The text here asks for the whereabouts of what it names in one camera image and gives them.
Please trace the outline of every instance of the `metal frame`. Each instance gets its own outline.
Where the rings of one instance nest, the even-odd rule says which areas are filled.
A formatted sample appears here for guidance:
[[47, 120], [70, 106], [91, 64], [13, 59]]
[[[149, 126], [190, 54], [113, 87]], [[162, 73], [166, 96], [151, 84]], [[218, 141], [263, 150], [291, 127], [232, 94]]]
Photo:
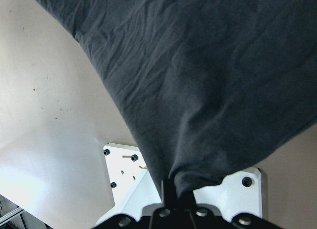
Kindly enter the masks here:
[[3, 217], [0, 218], [0, 227], [9, 222], [10, 220], [12, 220], [13, 218], [15, 218], [16, 216], [19, 216], [23, 212], [24, 210], [22, 208], [17, 208], [8, 214], [5, 214]]

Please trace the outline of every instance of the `hex socket screw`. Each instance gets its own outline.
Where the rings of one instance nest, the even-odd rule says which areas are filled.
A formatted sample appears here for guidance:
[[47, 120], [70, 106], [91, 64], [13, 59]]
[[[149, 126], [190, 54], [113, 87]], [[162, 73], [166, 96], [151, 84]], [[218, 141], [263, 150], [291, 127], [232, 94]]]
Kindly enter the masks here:
[[139, 157], [134, 154], [132, 156], [122, 156], [122, 158], [130, 158], [132, 161], [137, 161]]
[[109, 154], [110, 154], [110, 150], [109, 150], [109, 149], [105, 149], [105, 150], [104, 150], [104, 155], [107, 156], [107, 155], [109, 155]]
[[117, 187], [117, 184], [116, 184], [115, 182], [112, 182], [112, 183], [110, 184], [110, 187], [111, 187], [111, 188], [116, 188], [116, 187]]

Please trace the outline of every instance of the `black mount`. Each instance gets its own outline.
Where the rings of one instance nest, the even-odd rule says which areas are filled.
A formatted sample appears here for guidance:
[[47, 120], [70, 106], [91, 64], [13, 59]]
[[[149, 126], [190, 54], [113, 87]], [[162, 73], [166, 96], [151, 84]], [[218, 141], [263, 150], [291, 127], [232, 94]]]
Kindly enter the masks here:
[[177, 198], [173, 181], [162, 181], [162, 203], [151, 216], [137, 222], [126, 214], [115, 215], [95, 229], [281, 229], [252, 214], [241, 213], [229, 223], [206, 207], [198, 207], [193, 192]]

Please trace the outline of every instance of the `bolt head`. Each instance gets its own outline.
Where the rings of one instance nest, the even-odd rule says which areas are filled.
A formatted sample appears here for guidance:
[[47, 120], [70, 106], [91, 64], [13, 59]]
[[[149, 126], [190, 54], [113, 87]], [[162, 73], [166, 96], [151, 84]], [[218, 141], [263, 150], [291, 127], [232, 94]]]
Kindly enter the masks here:
[[251, 218], [249, 217], [241, 217], [238, 222], [241, 224], [241, 225], [250, 225], [251, 224]]
[[158, 214], [161, 218], [166, 218], [170, 215], [170, 210], [167, 208], [161, 209], [161, 211]]
[[128, 217], [123, 217], [120, 219], [120, 221], [118, 222], [119, 227], [126, 227], [131, 223], [131, 219]]
[[199, 208], [196, 211], [196, 215], [199, 217], [205, 217], [205, 216], [207, 216], [207, 214], [208, 214], [208, 209], [206, 209], [206, 208]]

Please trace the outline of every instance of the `dark gray cloth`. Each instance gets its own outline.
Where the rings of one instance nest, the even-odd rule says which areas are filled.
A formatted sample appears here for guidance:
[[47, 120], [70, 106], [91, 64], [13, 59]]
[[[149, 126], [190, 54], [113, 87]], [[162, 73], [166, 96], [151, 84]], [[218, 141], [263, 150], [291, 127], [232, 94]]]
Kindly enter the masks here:
[[88, 55], [158, 190], [217, 185], [316, 122], [317, 0], [36, 1]]

